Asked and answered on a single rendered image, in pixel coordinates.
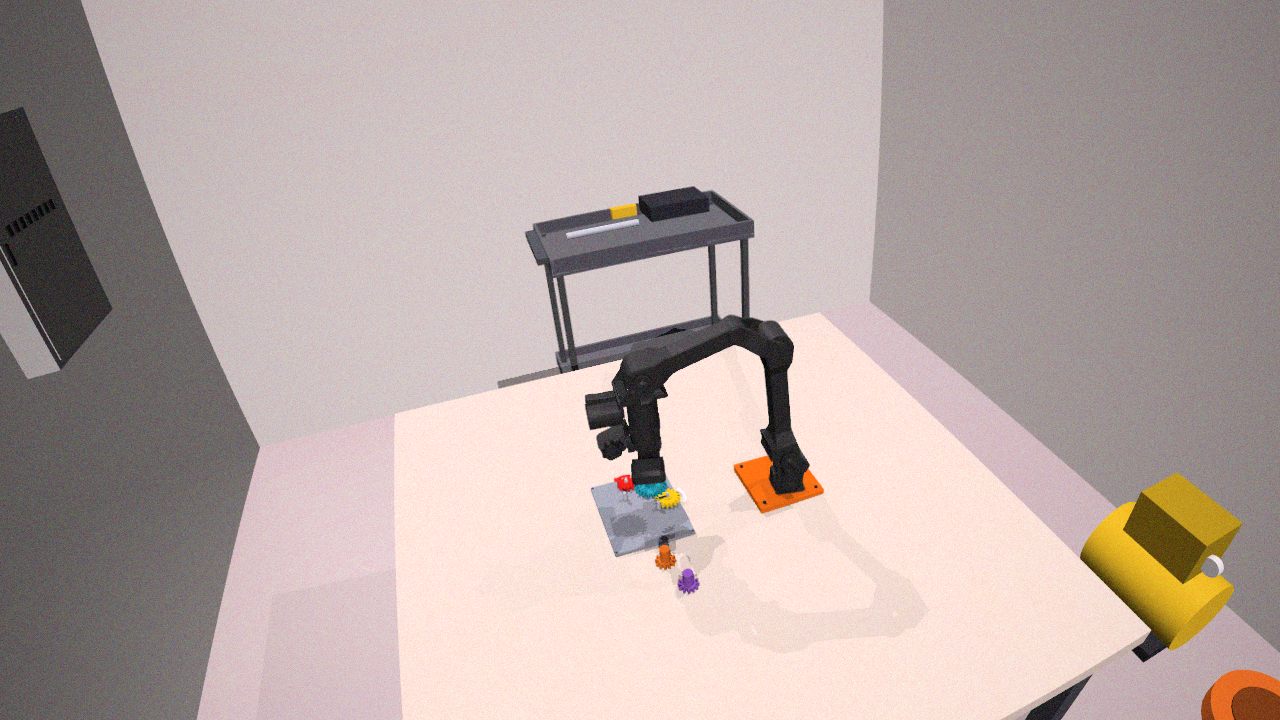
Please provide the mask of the yellow gear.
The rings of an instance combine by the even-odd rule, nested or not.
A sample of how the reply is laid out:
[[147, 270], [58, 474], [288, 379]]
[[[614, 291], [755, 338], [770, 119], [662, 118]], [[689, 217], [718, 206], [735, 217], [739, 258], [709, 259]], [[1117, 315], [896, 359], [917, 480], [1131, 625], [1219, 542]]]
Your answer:
[[[669, 492], [669, 497], [666, 497], [666, 492]], [[655, 497], [657, 501], [658, 500], [660, 501], [660, 506], [662, 507], [666, 506], [668, 509], [668, 507], [672, 507], [672, 505], [678, 503], [680, 497], [678, 497], [678, 493], [677, 493], [676, 489], [669, 489], [668, 488], [668, 489], [666, 489], [666, 492], [663, 492], [663, 495], [659, 495], [659, 498]]]

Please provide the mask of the purple gear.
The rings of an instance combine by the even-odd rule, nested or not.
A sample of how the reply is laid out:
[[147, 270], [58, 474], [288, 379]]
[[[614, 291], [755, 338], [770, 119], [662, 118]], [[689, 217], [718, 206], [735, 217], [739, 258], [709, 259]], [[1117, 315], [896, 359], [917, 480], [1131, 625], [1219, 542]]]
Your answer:
[[687, 591], [690, 594], [690, 591], [692, 591], [692, 593], [695, 593], [695, 589], [698, 591], [699, 584], [700, 582], [698, 578], [694, 579], [692, 577], [692, 569], [684, 569], [682, 579], [678, 579], [677, 587], [678, 591], [684, 591], [684, 593]]

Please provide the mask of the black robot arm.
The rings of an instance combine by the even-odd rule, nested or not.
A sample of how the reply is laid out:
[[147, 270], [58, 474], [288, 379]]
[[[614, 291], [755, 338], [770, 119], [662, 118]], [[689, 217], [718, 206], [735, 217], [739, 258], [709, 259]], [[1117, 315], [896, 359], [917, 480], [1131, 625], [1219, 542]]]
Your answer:
[[625, 419], [635, 427], [657, 421], [657, 398], [667, 398], [669, 375], [736, 345], [756, 354], [764, 366], [769, 424], [760, 429], [762, 446], [773, 462], [769, 480], [776, 495], [803, 492], [804, 473], [810, 464], [791, 427], [787, 370], [794, 360], [794, 342], [777, 322], [754, 316], [726, 315], [721, 322], [660, 348], [641, 348], [627, 354], [611, 384], [612, 391], [585, 395], [589, 430], [611, 427], [596, 434], [602, 457], [614, 460], [625, 448], [635, 452]]

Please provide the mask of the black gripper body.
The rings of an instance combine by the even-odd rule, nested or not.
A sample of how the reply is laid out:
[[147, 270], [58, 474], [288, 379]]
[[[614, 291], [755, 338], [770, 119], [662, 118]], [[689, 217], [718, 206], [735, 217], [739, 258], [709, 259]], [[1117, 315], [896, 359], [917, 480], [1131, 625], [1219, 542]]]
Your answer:
[[[660, 459], [660, 416], [648, 427], [635, 427], [628, 421], [628, 436], [637, 459], [631, 462], [632, 484], [657, 484], [666, 482], [666, 461]], [[653, 454], [653, 455], [652, 455]]]

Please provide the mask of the orange gear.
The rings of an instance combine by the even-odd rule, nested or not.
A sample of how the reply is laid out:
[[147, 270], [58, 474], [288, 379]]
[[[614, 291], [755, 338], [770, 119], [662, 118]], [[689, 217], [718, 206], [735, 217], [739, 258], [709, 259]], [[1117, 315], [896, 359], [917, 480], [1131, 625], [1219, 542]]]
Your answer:
[[655, 562], [657, 562], [655, 565], [659, 566], [659, 570], [662, 568], [664, 568], [664, 570], [666, 570], [667, 568], [671, 569], [671, 566], [675, 566], [675, 562], [677, 562], [677, 561], [675, 559], [675, 555], [671, 556], [669, 547], [666, 546], [666, 544], [662, 544], [659, 547], [659, 556], [657, 555]]

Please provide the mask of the teal gear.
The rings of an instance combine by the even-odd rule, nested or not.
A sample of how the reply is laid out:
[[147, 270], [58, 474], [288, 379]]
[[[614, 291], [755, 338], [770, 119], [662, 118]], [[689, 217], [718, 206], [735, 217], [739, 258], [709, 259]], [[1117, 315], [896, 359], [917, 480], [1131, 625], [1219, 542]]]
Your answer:
[[635, 486], [634, 489], [636, 489], [636, 495], [639, 493], [643, 498], [655, 498], [655, 496], [659, 498], [659, 495], [663, 495], [667, 489], [667, 482], [657, 484], [639, 484]]

